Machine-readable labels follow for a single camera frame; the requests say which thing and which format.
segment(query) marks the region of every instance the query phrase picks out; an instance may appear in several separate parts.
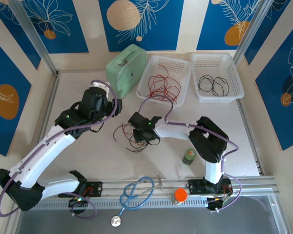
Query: orange circle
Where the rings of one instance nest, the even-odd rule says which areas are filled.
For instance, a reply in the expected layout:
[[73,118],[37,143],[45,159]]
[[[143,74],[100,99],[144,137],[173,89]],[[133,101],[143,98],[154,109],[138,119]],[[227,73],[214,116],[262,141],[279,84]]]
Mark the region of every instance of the orange circle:
[[250,22],[243,21],[239,24],[232,26],[225,35],[225,43],[227,45],[239,45],[242,37],[244,36],[246,29],[248,28]]
[[0,85],[0,116],[4,119],[14,119],[20,105],[19,94],[9,84]]
[[174,196],[175,196],[176,201],[184,202],[187,199],[188,194],[187,194],[186,190],[184,190],[184,189],[177,189],[174,193]]
[[44,34],[44,36],[45,36],[46,38],[48,38],[48,39],[50,39],[50,40],[55,39],[55,37],[57,36],[57,35],[55,35],[55,32],[53,32],[53,31],[51,31],[51,30],[49,30],[49,29],[45,30],[45,32],[44,32],[43,34]]
[[281,96],[281,104],[285,107],[289,106],[291,104],[291,95],[288,94],[288,93],[284,93],[282,96]]

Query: gray floor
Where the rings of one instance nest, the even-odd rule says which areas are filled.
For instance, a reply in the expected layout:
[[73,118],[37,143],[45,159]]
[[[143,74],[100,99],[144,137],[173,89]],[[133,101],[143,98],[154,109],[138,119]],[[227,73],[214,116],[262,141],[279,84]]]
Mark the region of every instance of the gray floor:
[[158,208],[124,211],[122,224],[110,220],[120,210],[98,210],[96,218],[80,220],[69,211],[28,211],[16,234],[275,234],[278,233],[266,197],[241,197],[219,214],[206,208]]

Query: orange bottle cap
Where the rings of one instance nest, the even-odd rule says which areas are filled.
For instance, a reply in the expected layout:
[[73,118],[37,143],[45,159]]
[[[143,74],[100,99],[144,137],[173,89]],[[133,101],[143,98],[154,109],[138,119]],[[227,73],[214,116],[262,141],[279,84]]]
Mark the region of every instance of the orange bottle cap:
[[184,190],[184,189],[177,189],[174,193],[174,196],[175,196],[176,201],[184,202],[187,199],[188,194],[187,194],[186,190]]

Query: case handle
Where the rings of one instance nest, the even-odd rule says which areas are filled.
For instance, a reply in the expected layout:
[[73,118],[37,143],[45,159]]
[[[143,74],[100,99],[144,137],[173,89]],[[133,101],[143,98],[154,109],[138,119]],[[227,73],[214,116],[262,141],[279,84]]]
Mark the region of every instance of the case handle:
[[125,51],[122,51],[117,56],[117,62],[119,66],[125,66],[128,61],[126,61],[126,58],[131,55],[132,53],[136,52],[134,49],[127,48]]

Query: mint green plastic case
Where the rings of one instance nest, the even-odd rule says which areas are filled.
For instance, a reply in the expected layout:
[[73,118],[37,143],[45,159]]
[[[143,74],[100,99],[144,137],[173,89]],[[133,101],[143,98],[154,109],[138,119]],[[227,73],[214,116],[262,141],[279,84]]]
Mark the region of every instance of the mint green plastic case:
[[147,53],[144,49],[131,44],[115,57],[105,69],[107,81],[123,98],[139,82],[147,65]]

